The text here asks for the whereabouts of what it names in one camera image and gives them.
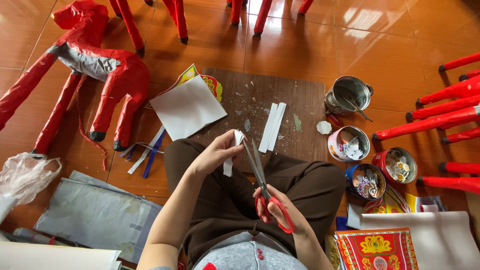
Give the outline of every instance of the wooden board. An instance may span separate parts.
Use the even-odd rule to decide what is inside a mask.
[[[204,68],[202,74],[222,84],[221,104],[228,115],[195,133],[192,139],[207,146],[229,129],[238,129],[258,147],[268,119],[266,109],[269,110],[272,103],[284,102],[287,107],[274,152],[305,161],[326,160],[327,135],[320,134],[316,128],[319,121],[325,120],[324,83],[215,68]],[[248,132],[245,130],[247,119],[251,126]],[[265,165],[272,152],[260,154]],[[246,154],[242,154],[235,166],[242,172],[252,172]]]

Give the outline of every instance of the gray sweater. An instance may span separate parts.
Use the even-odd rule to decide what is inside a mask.
[[[307,270],[286,249],[263,233],[234,235],[213,246],[192,270]],[[150,270],[172,270],[158,266]]]

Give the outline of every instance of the hand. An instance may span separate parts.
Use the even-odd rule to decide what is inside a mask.
[[[267,191],[270,193],[272,197],[275,197],[282,205],[285,207],[287,210],[288,214],[290,215],[290,218],[293,221],[293,224],[295,225],[295,232],[294,234],[300,234],[300,233],[306,233],[308,230],[311,230],[312,228],[308,224],[308,221],[305,219],[305,217],[300,213],[300,211],[293,205],[293,203],[290,201],[290,199],[285,195],[284,193],[281,193],[278,191],[276,188],[272,187],[270,184],[267,184]],[[260,187],[258,187],[255,192],[253,193],[253,197],[257,198],[262,195],[262,190]],[[270,212],[284,228],[290,229],[287,220],[283,216],[282,211],[280,208],[274,203],[270,202],[267,205],[268,212]],[[267,220],[267,217],[263,214],[264,212],[264,206],[261,203],[260,200],[258,200],[257,204],[257,215],[261,213],[261,215],[258,215],[264,222]]]
[[[235,130],[231,129],[218,136],[213,142],[192,162],[190,168],[196,172],[204,175],[211,174],[220,165],[222,165],[227,159],[235,158],[240,154],[245,146],[240,144],[239,146],[230,146],[230,142],[235,138]]]

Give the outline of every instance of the brown pants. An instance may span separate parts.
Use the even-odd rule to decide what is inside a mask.
[[[205,146],[182,139],[171,143],[164,154],[168,187],[175,190],[183,174]],[[343,172],[325,161],[304,162],[272,154],[264,168],[265,179],[285,193],[305,216],[318,240],[323,241],[340,205],[346,180]],[[283,232],[274,221],[264,223],[255,210],[254,185],[237,168],[233,176],[223,175],[223,166],[208,175],[195,205],[190,229],[184,240],[187,269],[211,247],[237,233],[255,229],[272,237],[294,256],[291,234]]]

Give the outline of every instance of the plastic bag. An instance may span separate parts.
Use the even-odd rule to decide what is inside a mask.
[[[46,155],[10,157],[0,172],[0,195],[19,199],[16,205],[30,203],[57,177],[61,167],[60,158],[47,160]]]

